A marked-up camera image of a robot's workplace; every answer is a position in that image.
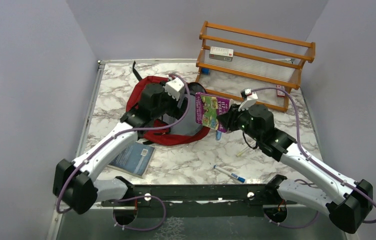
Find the purple treehouse storybook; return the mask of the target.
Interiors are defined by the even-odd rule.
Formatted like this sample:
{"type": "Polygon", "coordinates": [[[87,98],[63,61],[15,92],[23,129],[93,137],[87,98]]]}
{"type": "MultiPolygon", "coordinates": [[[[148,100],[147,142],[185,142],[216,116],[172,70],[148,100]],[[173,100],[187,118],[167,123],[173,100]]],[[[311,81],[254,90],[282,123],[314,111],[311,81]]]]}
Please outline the purple treehouse storybook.
{"type": "Polygon", "coordinates": [[[227,113],[233,99],[203,92],[195,94],[195,122],[210,129],[226,133],[228,130],[218,120],[218,116],[227,113]]]}

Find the dark blue book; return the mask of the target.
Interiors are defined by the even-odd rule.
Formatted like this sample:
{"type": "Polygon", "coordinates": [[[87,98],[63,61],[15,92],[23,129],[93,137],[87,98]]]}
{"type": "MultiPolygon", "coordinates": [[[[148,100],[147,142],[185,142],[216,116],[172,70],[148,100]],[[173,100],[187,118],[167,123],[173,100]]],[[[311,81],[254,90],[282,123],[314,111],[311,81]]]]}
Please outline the dark blue book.
{"type": "Polygon", "coordinates": [[[134,142],[116,156],[108,167],[143,178],[154,152],[155,148],[153,146],[134,142]]]}

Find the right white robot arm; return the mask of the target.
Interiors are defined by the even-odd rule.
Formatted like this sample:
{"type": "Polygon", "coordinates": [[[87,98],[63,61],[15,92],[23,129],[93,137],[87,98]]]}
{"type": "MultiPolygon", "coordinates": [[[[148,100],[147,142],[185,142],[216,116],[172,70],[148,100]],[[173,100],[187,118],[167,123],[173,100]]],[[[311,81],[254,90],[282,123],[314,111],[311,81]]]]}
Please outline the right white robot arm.
{"type": "Polygon", "coordinates": [[[254,139],[265,155],[283,163],[310,180],[316,188],[282,179],[264,190],[265,199],[276,204],[294,201],[329,217],[340,230],[354,234],[373,209],[373,186],[332,169],[298,145],[298,141],[274,124],[274,115],[263,104],[238,110],[233,104],[217,120],[228,131],[242,131],[254,139]]]}

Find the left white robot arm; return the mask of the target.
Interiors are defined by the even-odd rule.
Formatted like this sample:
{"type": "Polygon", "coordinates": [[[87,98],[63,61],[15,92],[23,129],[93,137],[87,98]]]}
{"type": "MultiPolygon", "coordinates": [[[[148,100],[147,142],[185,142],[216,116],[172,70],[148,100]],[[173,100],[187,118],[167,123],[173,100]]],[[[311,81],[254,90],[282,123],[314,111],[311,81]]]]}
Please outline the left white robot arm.
{"type": "Polygon", "coordinates": [[[164,85],[149,83],[142,90],[135,108],[126,112],[114,129],[97,145],[73,160],[62,159],[55,168],[53,194],[56,211],[87,212],[96,202],[115,200],[128,205],[133,191],[118,178],[99,180],[111,161],[146,131],[154,131],[153,122],[164,114],[178,110],[178,103],[189,92],[187,84],[177,78],[164,85]]]}

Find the red student backpack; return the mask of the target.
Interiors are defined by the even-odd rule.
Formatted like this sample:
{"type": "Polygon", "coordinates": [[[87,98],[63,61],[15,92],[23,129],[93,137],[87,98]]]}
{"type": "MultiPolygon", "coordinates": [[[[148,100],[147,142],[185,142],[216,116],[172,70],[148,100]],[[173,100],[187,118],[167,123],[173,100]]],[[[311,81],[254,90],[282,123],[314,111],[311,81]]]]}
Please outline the red student backpack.
{"type": "MultiPolygon", "coordinates": [[[[137,127],[141,127],[141,122],[145,122],[139,114],[136,113],[138,101],[141,97],[141,92],[147,84],[160,84],[163,85],[168,81],[165,77],[147,76],[142,78],[136,76],[138,83],[135,85],[126,104],[126,112],[135,114],[134,117],[129,116],[131,122],[138,122],[137,127]]],[[[197,83],[191,82],[187,84],[189,94],[186,94],[187,107],[185,113],[180,119],[171,124],[161,124],[158,120],[152,126],[147,128],[154,128],[153,130],[140,131],[139,138],[144,138],[145,145],[159,144],[163,146],[175,146],[182,144],[189,144],[199,141],[209,134],[210,129],[201,124],[196,123],[195,120],[195,94],[205,93],[204,87],[197,83]]]]}

